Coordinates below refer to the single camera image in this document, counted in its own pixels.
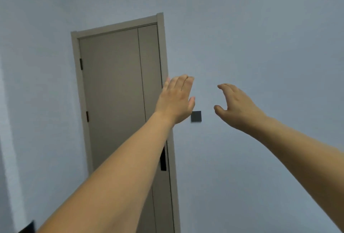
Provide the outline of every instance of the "person's left arm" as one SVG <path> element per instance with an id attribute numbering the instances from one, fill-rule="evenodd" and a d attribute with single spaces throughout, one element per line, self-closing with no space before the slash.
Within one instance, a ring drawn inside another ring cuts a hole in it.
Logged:
<path id="1" fill-rule="evenodd" d="M 135 233 L 172 127 L 195 106 L 193 77 L 166 80 L 156 111 L 45 222 L 38 233 Z"/>

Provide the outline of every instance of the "bare forearm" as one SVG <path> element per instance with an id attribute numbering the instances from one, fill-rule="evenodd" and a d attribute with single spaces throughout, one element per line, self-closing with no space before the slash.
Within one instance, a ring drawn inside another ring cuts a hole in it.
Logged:
<path id="1" fill-rule="evenodd" d="M 294 175 L 344 231 L 344 155 L 277 120 L 266 118 L 248 132 Z"/>
<path id="2" fill-rule="evenodd" d="M 94 233 L 122 227 L 116 226 L 116 220 L 122 216 L 127 219 L 125 214 L 133 217 L 131 210 L 140 209 L 144 203 L 172 126 L 168 120 L 153 115 L 55 212 L 39 233 Z M 134 220 L 138 220 L 140 210 L 135 214 Z"/>

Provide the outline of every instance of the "hand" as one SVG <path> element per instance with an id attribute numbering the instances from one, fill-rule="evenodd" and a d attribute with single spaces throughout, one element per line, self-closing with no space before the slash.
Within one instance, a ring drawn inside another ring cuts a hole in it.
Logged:
<path id="1" fill-rule="evenodd" d="M 227 110 L 215 105 L 215 113 L 235 129 L 248 132 L 251 125 L 258 124 L 266 118 L 249 96 L 235 85 L 223 83 L 217 86 L 223 91 L 227 102 Z"/>
<path id="2" fill-rule="evenodd" d="M 195 107 L 195 97 L 189 100 L 193 81 L 194 78 L 186 74 L 176 76 L 171 81 L 167 78 L 157 101 L 155 113 L 161 114 L 173 125 L 189 117 Z"/>

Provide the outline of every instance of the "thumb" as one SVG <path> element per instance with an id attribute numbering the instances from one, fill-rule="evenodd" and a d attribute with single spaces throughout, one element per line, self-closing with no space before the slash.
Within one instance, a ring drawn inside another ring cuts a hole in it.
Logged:
<path id="1" fill-rule="evenodd" d="M 220 117 L 221 119 L 225 117 L 226 111 L 220 105 L 215 105 L 214 110 L 215 110 L 216 115 Z"/>
<path id="2" fill-rule="evenodd" d="M 191 97 L 190 100 L 189 100 L 189 105 L 187 107 L 187 109 L 189 110 L 189 112 L 192 112 L 193 111 L 193 108 L 195 107 L 195 96 Z"/>

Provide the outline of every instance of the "person's left hand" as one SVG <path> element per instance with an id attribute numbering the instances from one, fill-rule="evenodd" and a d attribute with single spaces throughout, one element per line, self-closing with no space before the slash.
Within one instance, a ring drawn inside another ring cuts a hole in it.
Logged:
<path id="1" fill-rule="evenodd" d="M 167 78 L 157 101 L 155 113 L 167 118 L 173 125 L 182 122 L 192 113 L 195 97 L 189 100 L 194 77 L 186 74 Z"/>

